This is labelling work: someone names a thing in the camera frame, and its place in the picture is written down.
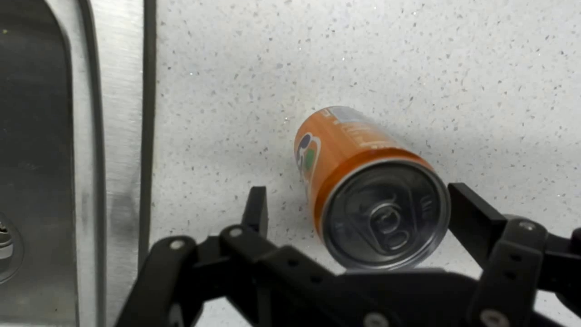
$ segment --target orange soda can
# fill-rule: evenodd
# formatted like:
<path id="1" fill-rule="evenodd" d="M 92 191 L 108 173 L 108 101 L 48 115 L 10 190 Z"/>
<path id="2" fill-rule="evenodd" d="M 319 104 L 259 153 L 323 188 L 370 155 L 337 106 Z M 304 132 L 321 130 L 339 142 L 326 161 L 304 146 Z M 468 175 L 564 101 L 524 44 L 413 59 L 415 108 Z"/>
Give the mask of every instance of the orange soda can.
<path id="1" fill-rule="evenodd" d="M 294 153 L 314 230 L 346 270 L 410 268 L 442 241 L 444 184 L 357 112 L 315 112 L 297 130 Z"/>

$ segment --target can lid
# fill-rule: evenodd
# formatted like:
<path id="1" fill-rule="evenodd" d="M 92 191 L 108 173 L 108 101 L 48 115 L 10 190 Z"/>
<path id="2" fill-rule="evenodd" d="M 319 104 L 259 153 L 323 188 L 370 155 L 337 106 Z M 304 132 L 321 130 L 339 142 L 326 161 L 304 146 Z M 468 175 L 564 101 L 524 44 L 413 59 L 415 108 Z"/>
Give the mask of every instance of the can lid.
<path id="1" fill-rule="evenodd" d="M 323 239 L 344 268 L 401 270 L 437 248 L 448 217 L 448 193 L 432 171 L 379 162 L 337 186 L 323 213 Z"/>

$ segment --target soda can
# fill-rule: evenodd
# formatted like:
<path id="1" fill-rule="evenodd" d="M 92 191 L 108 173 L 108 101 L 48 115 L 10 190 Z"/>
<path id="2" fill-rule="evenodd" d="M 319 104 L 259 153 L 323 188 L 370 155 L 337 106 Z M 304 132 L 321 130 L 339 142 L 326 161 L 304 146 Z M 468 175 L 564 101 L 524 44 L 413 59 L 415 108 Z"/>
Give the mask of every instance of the soda can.
<path id="1" fill-rule="evenodd" d="M 297 130 L 294 151 L 314 230 L 343 268 L 410 268 L 442 241 L 444 184 L 357 112 L 315 112 Z"/>

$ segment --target speckled countertop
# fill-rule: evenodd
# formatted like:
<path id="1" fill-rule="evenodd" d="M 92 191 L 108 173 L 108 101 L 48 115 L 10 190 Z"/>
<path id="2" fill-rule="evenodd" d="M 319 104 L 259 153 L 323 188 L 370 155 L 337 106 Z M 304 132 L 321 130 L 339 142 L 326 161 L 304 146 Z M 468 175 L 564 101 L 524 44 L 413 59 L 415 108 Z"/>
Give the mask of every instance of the speckled countertop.
<path id="1" fill-rule="evenodd" d="M 159 3 L 152 241 L 203 241 L 268 188 L 270 241 L 332 271 L 314 237 L 292 139 L 343 104 L 502 213 L 581 226 L 581 4 Z M 424 268 L 477 277 L 453 237 Z M 581 326 L 553 297 L 537 310 Z M 201 326 L 245 326 L 210 306 Z"/>

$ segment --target white countertop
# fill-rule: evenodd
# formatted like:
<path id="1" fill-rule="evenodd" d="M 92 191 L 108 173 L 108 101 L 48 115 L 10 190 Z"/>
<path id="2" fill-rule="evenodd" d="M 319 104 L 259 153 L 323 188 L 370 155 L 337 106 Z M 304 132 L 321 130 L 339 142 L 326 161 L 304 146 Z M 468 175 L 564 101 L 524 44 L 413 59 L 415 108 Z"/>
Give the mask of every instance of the white countertop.
<path id="1" fill-rule="evenodd" d="M 292 141 L 350 106 L 501 213 L 581 226 L 581 4 L 159 3 L 152 241 L 197 242 L 268 188 L 270 241 L 339 273 L 314 237 Z M 424 268 L 477 277 L 452 235 Z M 553 297 L 537 310 L 581 326 Z M 201 326 L 245 326 L 225 304 Z"/>

